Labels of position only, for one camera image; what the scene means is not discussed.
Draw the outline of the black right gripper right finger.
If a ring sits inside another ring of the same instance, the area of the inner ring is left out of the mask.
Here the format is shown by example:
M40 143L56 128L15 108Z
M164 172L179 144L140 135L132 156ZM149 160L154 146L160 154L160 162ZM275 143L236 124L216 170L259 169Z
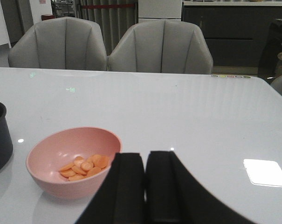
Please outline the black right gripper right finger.
M151 151L145 169L151 224L249 224L202 186L174 152Z

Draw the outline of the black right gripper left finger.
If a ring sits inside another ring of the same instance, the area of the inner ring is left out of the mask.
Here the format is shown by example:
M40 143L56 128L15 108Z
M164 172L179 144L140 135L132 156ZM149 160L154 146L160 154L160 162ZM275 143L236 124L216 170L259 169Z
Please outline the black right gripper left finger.
M117 153L77 224L143 224L144 167L138 153Z

